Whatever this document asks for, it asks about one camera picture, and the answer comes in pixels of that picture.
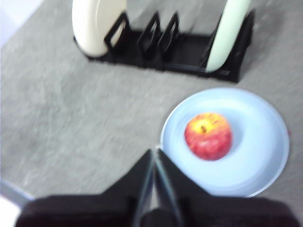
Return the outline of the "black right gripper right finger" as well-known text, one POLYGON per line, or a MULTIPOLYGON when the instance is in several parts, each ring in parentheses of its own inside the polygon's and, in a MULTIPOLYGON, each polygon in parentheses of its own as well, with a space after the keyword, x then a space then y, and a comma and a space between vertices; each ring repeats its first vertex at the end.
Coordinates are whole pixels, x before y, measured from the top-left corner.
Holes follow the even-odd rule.
POLYGON ((161 150, 157 173, 183 227, 294 227, 296 217, 282 202, 213 196, 189 179, 161 150))

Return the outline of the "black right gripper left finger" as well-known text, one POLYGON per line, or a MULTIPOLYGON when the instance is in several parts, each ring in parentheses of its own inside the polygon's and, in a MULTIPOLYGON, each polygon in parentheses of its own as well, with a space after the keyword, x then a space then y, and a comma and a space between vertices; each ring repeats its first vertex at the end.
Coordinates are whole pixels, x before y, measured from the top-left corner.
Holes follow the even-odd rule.
POLYGON ((152 166, 148 150, 101 194, 53 195, 28 202, 18 227, 129 227, 152 166))

